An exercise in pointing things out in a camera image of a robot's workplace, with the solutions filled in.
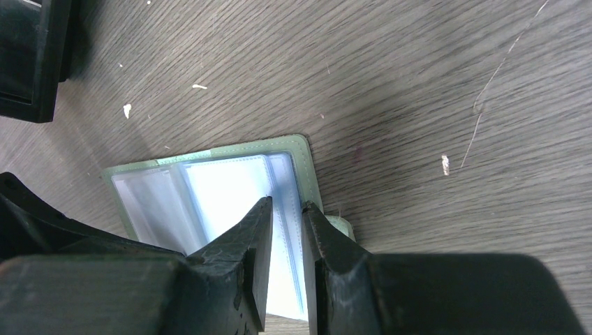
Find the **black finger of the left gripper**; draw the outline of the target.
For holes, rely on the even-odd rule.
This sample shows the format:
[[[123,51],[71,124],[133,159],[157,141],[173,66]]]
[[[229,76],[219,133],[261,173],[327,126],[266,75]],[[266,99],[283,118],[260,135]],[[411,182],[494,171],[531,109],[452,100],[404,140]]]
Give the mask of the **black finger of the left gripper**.
[[[182,257],[65,216],[14,174],[1,173],[1,260],[25,255],[122,254]]]

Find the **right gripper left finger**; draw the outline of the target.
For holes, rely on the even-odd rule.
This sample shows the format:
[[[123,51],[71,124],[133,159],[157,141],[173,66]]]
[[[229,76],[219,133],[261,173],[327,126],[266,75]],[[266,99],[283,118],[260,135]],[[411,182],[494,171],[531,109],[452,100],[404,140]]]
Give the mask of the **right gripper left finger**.
[[[25,255],[1,261],[2,334],[257,334],[272,200],[192,255]]]

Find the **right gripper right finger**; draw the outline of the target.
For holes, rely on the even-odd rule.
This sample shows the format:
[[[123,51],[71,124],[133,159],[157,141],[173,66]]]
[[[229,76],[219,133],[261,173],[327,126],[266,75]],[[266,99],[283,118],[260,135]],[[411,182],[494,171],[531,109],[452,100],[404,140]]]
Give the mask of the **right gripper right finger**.
[[[302,208],[312,334],[583,334],[541,261],[515,253],[368,252]]]

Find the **green card holder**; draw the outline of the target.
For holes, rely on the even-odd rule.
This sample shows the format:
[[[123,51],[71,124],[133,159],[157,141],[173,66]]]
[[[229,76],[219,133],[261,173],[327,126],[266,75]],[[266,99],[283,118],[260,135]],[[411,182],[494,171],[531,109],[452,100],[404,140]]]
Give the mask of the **green card holder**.
[[[303,135],[118,165],[102,178],[130,239],[184,255],[227,232],[260,198],[271,197],[267,312],[307,320],[302,205],[322,200]]]

